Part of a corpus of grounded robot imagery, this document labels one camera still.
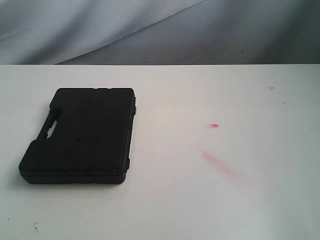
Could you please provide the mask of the black plastic carrying case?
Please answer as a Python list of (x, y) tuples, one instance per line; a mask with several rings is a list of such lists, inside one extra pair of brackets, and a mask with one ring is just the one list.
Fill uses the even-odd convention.
[(30, 184), (121, 184), (130, 167), (131, 88), (59, 88), (18, 170)]

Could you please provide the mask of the white backdrop cloth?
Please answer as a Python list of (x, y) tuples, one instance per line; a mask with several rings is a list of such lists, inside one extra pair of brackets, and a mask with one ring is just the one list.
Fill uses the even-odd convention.
[(3, 65), (317, 64), (317, 0), (3, 0)]

